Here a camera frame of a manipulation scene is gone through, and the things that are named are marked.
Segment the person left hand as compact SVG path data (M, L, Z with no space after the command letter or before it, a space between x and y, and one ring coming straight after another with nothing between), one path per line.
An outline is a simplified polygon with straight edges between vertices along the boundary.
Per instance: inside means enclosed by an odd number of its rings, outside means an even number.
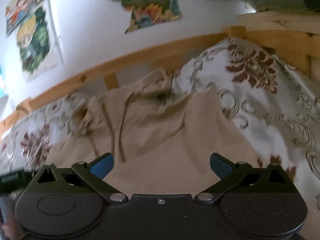
M7 215L7 220L2 224L2 229L5 236L10 240L21 239L23 235L23 230L17 222L13 213Z

